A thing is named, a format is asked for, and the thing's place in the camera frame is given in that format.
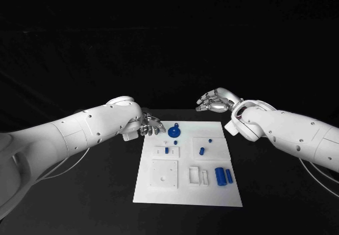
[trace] dark backdrop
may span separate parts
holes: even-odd
[[[339,126],[337,3],[15,4],[0,9],[0,131],[129,95],[193,109],[223,87]]]

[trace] blue battery-shaped cylinder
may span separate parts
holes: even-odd
[[[200,148],[199,154],[203,155],[204,148]]]
[[[226,182],[226,177],[225,177],[225,172],[223,172],[222,167],[217,167],[214,169],[214,175],[216,175],[217,186],[225,186],[227,182]]]
[[[233,182],[232,175],[229,169],[226,169],[226,175],[227,175],[227,183],[230,184]]]

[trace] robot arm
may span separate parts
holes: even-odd
[[[223,88],[207,92],[197,104],[197,111],[230,110],[225,129],[232,135],[249,141],[266,137],[276,149],[339,172],[339,128],[259,100],[243,101]]]
[[[0,219],[23,199],[44,170],[118,134],[129,141],[165,132],[134,99],[118,97],[92,109],[28,129],[0,133]]]

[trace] table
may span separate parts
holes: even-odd
[[[161,120],[220,121],[222,126],[230,120],[229,112],[152,110],[152,115]],[[142,137],[124,142],[116,136],[89,149],[66,174],[31,187],[0,234],[334,234],[339,199],[298,159],[265,138],[249,142],[223,132],[243,208],[132,203]]]

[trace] white cable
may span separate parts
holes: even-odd
[[[320,183],[320,181],[315,179],[315,177],[312,176],[312,174],[310,173],[310,171],[308,171],[308,169],[307,169],[307,167],[305,167],[305,165],[304,165],[304,163],[302,163],[302,161],[301,161],[301,159],[298,158],[298,160],[300,160],[300,162],[301,162],[301,164],[302,164],[302,166],[304,166],[304,168],[305,168],[305,171],[308,172],[308,174],[310,174],[310,176],[312,177],[312,179],[317,181],[317,183],[321,185],[321,187],[336,196],[336,197],[339,197],[339,195],[334,193],[334,192],[331,192],[331,190]]]
[[[315,168],[315,170],[330,179],[330,180],[333,180],[337,184],[339,184],[339,181],[337,180],[334,180],[330,176],[327,176],[321,171],[320,171],[320,169],[315,167],[315,165],[310,162],[310,164],[312,165],[312,167]]]
[[[47,176],[50,175],[50,173],[59,168],[59,166],[64,163],[64,161],[67,160],[67,158],[66,158],[66,159],[59,163],[59,165],[36,180],[36,182],[33,183],[33,185],[34,185],[38,181],[46,180],[46,179],[50,179],[50,178],[54,178],[56,176],[61,175],[63,173],[66,173],[66,172],[74,167],[74,165],[79,163],[80,159],[79,159],[77,162],[72,165],[72,167],[67,168],[67,170],[64,170],[60,174],[47,177]]]

